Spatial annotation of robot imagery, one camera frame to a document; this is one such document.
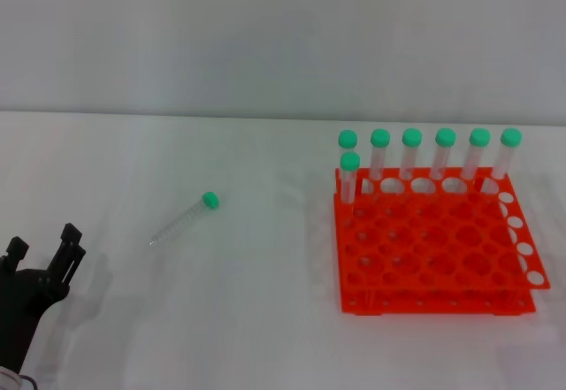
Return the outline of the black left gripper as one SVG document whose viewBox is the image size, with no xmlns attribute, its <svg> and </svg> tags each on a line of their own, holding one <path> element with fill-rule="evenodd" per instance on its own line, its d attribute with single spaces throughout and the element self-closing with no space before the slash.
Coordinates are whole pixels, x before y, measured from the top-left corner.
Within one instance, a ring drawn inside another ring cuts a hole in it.
<svg viewBox="0 0 566 390">
<path fill-rule="evenodd" d="M 1 366 L 19 373 L 42 315 L 69 294 L 69 284 L 86 254 L 82 233 L 67 223 L 46 270 L 16 271 L 29 246 L 13 237 L 1 257 Z"/>
</svg>

